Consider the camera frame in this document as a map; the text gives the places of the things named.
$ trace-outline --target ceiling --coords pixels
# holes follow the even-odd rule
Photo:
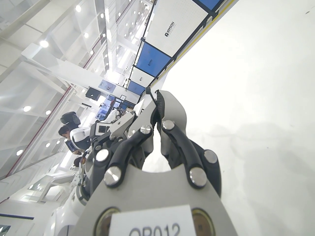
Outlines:
[[[315,0],[239,0],[164,82],[218,155],[239,235],[315,231],[314,44]]]
[[[140,37],[135,35],[149,14],[143,1],[111,1],[117,35],[133,46],[139,45]],[[82,118],[91,113],[78,103],[85,98],[83,88],[23,62],[21,52],[30,43],[39,45],[46,40],[49,44],[46,49],[55,57],[106,76],[109,57],[105,2],[0,0],[0,30],[0,154],[3,159],[0,179],[3,179],[67,151],[57,133],[63,113],[74,110]],[[129,74],[135,55],[122,43],[115,44],[115,48],[117,64],[112,71],[117,72],[119,84],[125,73]],[[31,106],[31,110],[24,112],[25,106]]]

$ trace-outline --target red pipe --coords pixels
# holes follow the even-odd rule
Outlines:
[[[96,45],[99,43],[101,39],[99,38],[99,40],[96,42],[96,44],[93,46],[92,50],[96,47]],[[86,67],[86,65],[90,62],[91,58],[93,57],[93,55],[90,56],[90,58],[88,59],[88,61],[85,63],[85,65],[83,66],[83,68]],[[64,96],[69,92],[71,86],[68,87],[68,89],[65,91],[65,93],[62,95],[62,97],[60,98],[60,100],[58,101],[58,103],[55,105],[55,107],[53,108],[53,110],[51,111],[50,115],[46,118],[46,120],[43,122],[43,124],[39,127],[38,131],[36,132],[36,134],[34,135],[34,137],[31,139],[31,141],[28,143],[28,145],[26,146],[25,150],[22,152],[22,154],[19,156],[19,158],[17,159],[17,161],[13,164],[13,166],[11,167],[10,171],[8,172],[8,174],[6,174],[5,177],[8,177],[11,173],[11,171],[14,169],[14,167],[17,165],[17,163],[19,162],[19,160],[21,159],[21,157],[23,156],[23,154],[27,151],[28,147],[31,145],[31,143],[34,141],[34,139],[37,137],[37,135],[39,134],[39,132],[41,131],[41,129],[44,127],[44,125],[46,124],[46,122],[48,121],[49,117],[51,116],[51,114],[56,110],[57,106],[60,104],[60,102],[62,101],[62,99],[64,98]]]

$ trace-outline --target black hair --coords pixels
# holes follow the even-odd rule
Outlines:
[[[73,164],[76,166],[76,167],[79,167],[79,163],[81,161],[82,157],[78,157],[74,160]]]
[[[68,131],[69,131],[69,128],[66,125],[64,125],[59,129],[58,133],[60,136],[62,136],[63,134],[66,134]]]

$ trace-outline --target screen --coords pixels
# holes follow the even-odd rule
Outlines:
[[[67,140],[65,143],[67,144],[67,146],[71,152],[75,152],[76,150],[78,150],[77,148],[74,147],[71,140]]]

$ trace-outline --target humanoid robot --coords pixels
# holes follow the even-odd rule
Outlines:
[[[82,181],[71,197],[72,205],[66,203],[67,207],[60,208],[61,216],[62,208],[72,208],[63,215],[72,217],[64,218],[68,221],[60,226],[62,221],[57,211],[50,222],[52,227],[55,221],[55,233],[47,236],[116,236],[119,233],[113,223],[120,214],[182,205],[189,205],[196,236],[237,235],[220,200],[217,155],[186,136],[185,110],[171,93],[158,90],[155,100],[149,88],[146,92],[153,100],[139,116],[129,112],[114,124],[98,122],[91,127],[90,155]],[[171,167],[169,172],[142,171],[145,158],[153,151],[155,124],[161,135],[161,153]],[[76,136],[73,143],[79,142]],[[78,201],[81,209],[74,207]],[[176,223],[172,228],[176,226],[175,233],[170,233],[168,227],[164,231],[160,227],[133,228],[129,236],[187,235],[179,234]]]

